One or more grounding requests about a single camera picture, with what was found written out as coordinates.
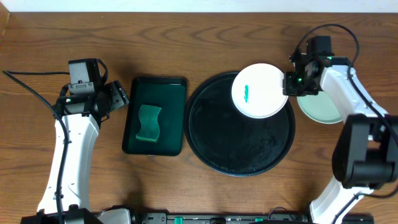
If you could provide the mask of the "green sponge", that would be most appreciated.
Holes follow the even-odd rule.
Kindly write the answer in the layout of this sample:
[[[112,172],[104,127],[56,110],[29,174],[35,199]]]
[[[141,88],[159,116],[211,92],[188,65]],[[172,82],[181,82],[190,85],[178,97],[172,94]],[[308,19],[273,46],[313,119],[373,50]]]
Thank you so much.
[[[136,134],[138,141],[157,142],[160,136],[159,115],[162,108],[152,105],[141,105],[138,118],[141,124]]]

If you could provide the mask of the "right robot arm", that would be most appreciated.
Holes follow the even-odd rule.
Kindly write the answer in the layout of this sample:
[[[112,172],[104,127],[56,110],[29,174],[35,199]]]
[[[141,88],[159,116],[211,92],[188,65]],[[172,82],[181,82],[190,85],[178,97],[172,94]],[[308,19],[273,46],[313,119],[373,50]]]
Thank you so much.
[[[314,223],[341,223],[363,198],[397,180],[397,117],[389,115],[364,89],[352,63],[344,57],[291,56],[294,65],[283,79],[288,96],[324,91],[344,126],[332,156],[333,177],[310,203]]]

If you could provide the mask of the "white plate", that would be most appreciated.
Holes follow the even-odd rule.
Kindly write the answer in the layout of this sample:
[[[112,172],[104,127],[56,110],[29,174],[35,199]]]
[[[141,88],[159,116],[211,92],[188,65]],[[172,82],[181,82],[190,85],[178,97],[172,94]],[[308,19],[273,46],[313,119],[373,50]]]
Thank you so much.
[[[233,80],[231,97],[243,115],[262,119],[278,113],[288,97],[283,94],[283,72],[268,63],[256,63],[241,70]]]

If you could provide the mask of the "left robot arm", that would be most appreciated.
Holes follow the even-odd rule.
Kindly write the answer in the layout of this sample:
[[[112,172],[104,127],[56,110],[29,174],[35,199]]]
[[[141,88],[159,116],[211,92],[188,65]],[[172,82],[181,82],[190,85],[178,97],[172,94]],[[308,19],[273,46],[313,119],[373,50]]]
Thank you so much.
[[[101,122],[129,103],[119,81],[97,89],[92,82],[63,88],[54,105],[56,143],[47,187],[33,216],[22,223],[131,223],[132,213],[113,206],[99,213],[90,208],[90,169]]]

